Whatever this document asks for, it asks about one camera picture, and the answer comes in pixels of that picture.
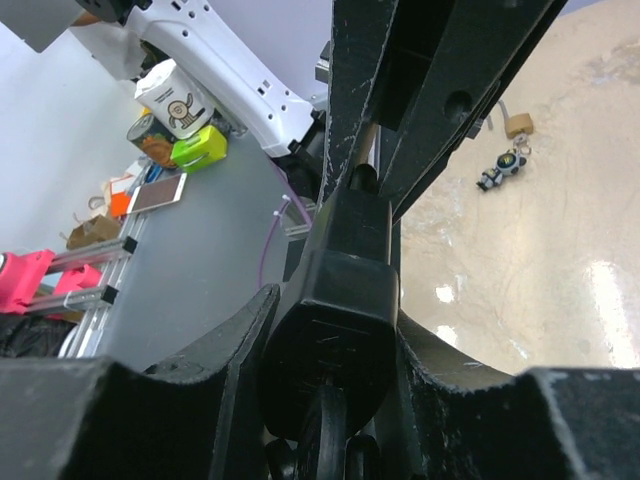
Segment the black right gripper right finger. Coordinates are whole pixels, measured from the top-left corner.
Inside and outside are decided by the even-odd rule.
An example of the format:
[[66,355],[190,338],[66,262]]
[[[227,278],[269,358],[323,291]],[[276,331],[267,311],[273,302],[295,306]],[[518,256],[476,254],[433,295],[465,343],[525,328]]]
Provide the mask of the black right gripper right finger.
[[406,314],[398,327],[405,430],[425,478],[638,478],[638,370],[531,367],[509,375]]

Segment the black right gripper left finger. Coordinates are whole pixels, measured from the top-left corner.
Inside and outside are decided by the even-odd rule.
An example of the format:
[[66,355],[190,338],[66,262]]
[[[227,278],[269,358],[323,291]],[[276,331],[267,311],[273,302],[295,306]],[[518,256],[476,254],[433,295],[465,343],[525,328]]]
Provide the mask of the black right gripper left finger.
[[138,373],[107,357],[1,363],[5,479],[264,479],[257,371],[280,291]]

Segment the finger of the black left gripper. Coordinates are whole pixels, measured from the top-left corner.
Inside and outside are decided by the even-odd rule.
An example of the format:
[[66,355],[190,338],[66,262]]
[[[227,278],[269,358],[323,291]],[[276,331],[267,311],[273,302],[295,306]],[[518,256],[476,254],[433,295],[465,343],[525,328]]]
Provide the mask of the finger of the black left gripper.
[[396,1],[333,3],[321,205],[368,160],[378,102],[374,90],[397,8]]
[[395,131],[380,193],[400,219],[502,96],[562,1],[404,1],[380,121]]

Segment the small brass padlock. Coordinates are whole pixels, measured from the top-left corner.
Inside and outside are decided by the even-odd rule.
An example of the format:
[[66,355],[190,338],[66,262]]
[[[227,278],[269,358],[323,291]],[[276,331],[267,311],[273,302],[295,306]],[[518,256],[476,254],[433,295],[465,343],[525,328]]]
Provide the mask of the small brass padlock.
[[502,115],[504,132],[508,139],[513,140],[519,135],[532,135],[535,132],[534,122],[529,113],[510,115],[503,100],[499,100],[497,105]]

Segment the black padlock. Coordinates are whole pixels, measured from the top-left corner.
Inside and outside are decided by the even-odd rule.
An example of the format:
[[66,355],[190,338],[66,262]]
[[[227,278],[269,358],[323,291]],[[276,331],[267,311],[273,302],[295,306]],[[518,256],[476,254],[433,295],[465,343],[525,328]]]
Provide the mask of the black padlock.
[[261,359],[258,396],[269,465],[296,479],[341,479],[347,441],[377,413],[395,377],[399,279],[391,207],[332,194],[282,294]]

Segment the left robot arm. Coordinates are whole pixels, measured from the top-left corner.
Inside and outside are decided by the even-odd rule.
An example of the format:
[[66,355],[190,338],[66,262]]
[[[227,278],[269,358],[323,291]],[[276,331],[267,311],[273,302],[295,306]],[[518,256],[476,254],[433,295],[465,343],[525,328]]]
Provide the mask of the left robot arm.
[[[379,193],[402,217],[491,112],[563,10],[560,1],[336,1],[322,160],[325,201],[394,132]],[[314,123],[299,99],[205,1],[87,1],[153,44],[221,100],[267,155],[299,151]]]

